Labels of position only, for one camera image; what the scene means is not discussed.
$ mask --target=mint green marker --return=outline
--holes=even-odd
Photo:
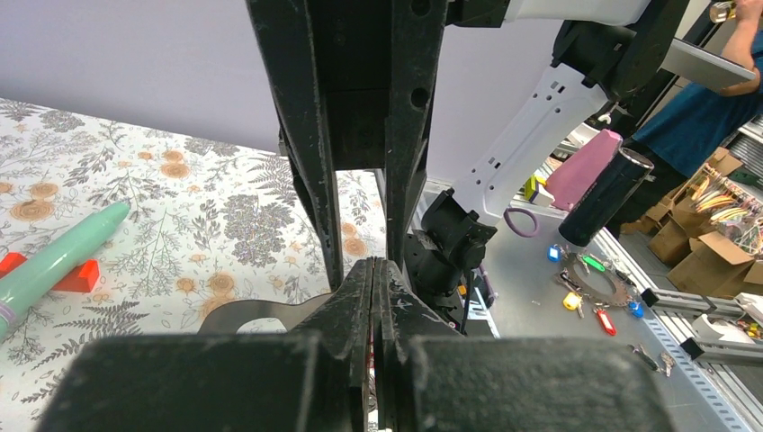
[[[129,205],[117,202],[87,216],[0,279],[0,341],[8,326],[75,267],[90,259],[129,212]]]

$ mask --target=red block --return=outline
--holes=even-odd
[[[10,252],[0,261],[0,278],[11,273],[16,267],[26,261],[26,258],[17,252]],[[66,291],[70,293],[91,293],[95,283],[101,277],[98,261],[88,259],[84,264],[78,265],[63,279],[53,285],[53,291]]]

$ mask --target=black cylinder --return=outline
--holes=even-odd
[[[629,148],[619,148],[561,222],[561,236],[575,246],[587,246],[653,168],[646,157]]]

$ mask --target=floral tablecloth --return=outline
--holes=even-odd
[[[384,255],[384,216],[371,173],[337,180],[348,271]],[[50,292],[0,344],[0,430],[32,429],[93,339],[193,333],[227,302],[328,292],[285,159],[0,99],[0,257],[33,255],[115,202],[130,215],[94,256],[93,292]],[[274,319],[245,327],[283,330]]]

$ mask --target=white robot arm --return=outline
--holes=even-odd
[[[564,64],[543,73],[522,111],[490,150],[453,184],[453,198],[479,221],[495,226],[503,211],[556,146],[608,102],[599,85],[583,84],[580,72]]]
[[[442,192],[405,246],[419,297],[448,311],[454,281],[470,275],[521,185],[605,104],[632,95],[660,68],[688,0],[511,0],[505,21],[565,20],[553,60],[490,150]]]
[[[587,21],[610,26],[636,23],[650,0],[512,0],[506,22],[525,18]],[[479,221],[495,226],[516,191],[570,131],[609,102],[599,84],[560,63],[548,67],[522,111],[468,174],[453,184],[453,198]]]

